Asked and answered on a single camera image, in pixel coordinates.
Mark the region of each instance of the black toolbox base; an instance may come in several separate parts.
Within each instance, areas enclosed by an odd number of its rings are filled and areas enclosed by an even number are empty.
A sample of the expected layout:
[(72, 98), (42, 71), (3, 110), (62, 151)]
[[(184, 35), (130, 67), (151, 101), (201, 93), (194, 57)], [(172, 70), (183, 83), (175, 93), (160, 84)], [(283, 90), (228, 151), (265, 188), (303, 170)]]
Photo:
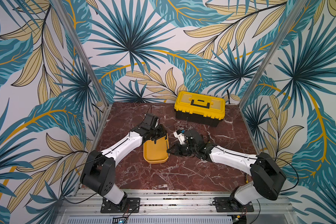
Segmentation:
[(175, 111), (175, 118), (179, 120), (187, 120), (189, 122), (194, 122), (198, 124), (206, 124), (211, 127), (217, 127), (219, 122), (221, 122), (223, 119), (211, 119), (209, 117), (204, 117), (203, 115), (200, 114), (189, 114), (189, 113), (183, 113), (182, 111), (179, 110), (174, 110)]

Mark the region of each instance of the toolbox lid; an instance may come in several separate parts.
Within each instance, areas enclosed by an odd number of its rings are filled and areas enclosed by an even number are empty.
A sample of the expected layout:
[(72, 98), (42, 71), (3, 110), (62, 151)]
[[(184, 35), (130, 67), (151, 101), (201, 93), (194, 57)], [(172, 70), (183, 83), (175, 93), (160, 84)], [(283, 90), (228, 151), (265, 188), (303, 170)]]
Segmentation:
[(212, 119), (224, 119), (225, 100), (214, 96), (181, 91), (174, 104), (174, 109), (183, 113), (200, 114)]

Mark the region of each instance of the yellow toolbox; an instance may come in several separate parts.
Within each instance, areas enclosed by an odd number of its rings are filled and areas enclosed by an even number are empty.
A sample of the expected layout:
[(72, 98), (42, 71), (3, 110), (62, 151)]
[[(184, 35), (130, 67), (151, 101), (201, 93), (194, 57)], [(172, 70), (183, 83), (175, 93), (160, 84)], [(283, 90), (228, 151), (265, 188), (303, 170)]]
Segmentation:
[(225, 116), (225, 100), (181, 91), (174, 104), (175, 117), (216, 127)]

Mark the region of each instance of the mounting plate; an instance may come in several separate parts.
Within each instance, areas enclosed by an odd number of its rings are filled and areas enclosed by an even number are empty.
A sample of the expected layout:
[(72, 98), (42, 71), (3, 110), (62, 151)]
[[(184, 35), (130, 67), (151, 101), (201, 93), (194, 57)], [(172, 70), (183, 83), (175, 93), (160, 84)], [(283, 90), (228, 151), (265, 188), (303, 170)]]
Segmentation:
[(128, 213), (138, 213), (140, 202), (141, 202), (141, 199), (138, 198), (138, 197), (129, 197), (129, 198), (127, 198), (127, 203), (126, 203), (125, 209), (123, 209), (121, 211), (121, 210), (117, 209), (116, 204), (113, 204), (110, 201), (106, 201), (106, 199), (103, 198), (102, 206), (101, 206), (101, 213), (126, 213), (126, 212), (128, 212)]
[(247, 205), (244, 205), (246, 208), (246, 211), (243, 208), (241, 208), (239, 211), (233, 211), (232, 209), (229, 208), (229, 204), (227, 203), (229, 201), (228, 197), (215, 197), (213, 204), (215, 205), (216, 212), (253, 212), (253, 204), (249, 202)]

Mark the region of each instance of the black metal bracket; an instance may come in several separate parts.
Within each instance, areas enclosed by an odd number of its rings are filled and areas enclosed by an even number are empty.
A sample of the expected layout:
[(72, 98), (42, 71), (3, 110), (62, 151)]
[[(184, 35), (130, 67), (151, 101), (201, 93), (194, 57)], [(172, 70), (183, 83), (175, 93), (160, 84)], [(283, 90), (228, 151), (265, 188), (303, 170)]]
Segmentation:
[(101, 213), (138, 213), (140, 202), (141, 199), (138, 197), (129, 197), (127, 198), (124, 208), (121, 208), (106, 198), (103, 198)]
[(253, 212), (253, 204), (249, 202), (246, 205), (243, 205), (239, 208), (239, 211), (231, 209), (232, 200), (229, 197), (215, 197), (213, 201), (213, 205), (215, 205), (216, 212)]

